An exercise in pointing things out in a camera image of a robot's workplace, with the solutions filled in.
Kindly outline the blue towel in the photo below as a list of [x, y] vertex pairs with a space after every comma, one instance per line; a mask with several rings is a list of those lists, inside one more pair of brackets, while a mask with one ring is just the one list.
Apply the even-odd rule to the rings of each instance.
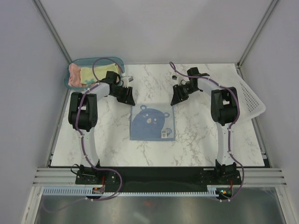
[[164, 103], [132, 106], [129, 133], [135, 141], [174, 141], [174, 108]]

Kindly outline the yellow green towel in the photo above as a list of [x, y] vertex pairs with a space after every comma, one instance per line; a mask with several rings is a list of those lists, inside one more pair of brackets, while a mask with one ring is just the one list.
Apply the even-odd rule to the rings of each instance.
[[104, 79], [108, 71], [113, 71], [119, 74], [119, 68], [114, 63], [103, 66], [95, 66], [94, 68], [82, 67], [80, 71], [81, 84], [91, 85], [93, 83], [96, 83], [98, 80]]

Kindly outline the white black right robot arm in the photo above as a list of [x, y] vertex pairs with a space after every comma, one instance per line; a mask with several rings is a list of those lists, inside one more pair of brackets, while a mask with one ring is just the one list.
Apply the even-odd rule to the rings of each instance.
[[197, 67], [190, 68], [184, 75], [177, 71], [173, 63], [170, 65], [178, 75], [189, 79], [184, 84], [178, 82], [173, 86], [171, 106], [186, 101], [196, 91], [205, 92], [211, 98], [211, 117], [218, 132], [218, 153], [213, 175], [217, 183], [225, 184], [231, 175], [237, 174], [236, 165], [239, 164], [232, 154], [234, 124], [240, 116], [236, 88], [220, 85], [209, 74], [200, 73]]

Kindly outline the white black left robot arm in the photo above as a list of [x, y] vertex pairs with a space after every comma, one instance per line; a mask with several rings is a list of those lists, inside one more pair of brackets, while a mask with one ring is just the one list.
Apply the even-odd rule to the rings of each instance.
[[96, 152], [94, 129], [98, 122], [98, 101], [107, 96], [115, 97], [119, 103], [134, 106], [132, 76], [121, 77], [108, 71], [106, 77], [84, 92], [73, 92], [68, 114], [69, 124], [77, 131], [80, 150], [80, 171], [86, 173], [86, 179], [97, 184], [102, 179], [100, 159]]

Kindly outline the pink towel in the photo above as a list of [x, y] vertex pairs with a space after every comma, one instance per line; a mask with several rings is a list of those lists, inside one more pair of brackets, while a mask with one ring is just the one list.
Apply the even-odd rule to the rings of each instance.
[[82, 87], [81, 84], [81, 76], [80, 76], [81, 68], [74, 63], [69, 65], [69, 81], [68, 85], [71, 87]]

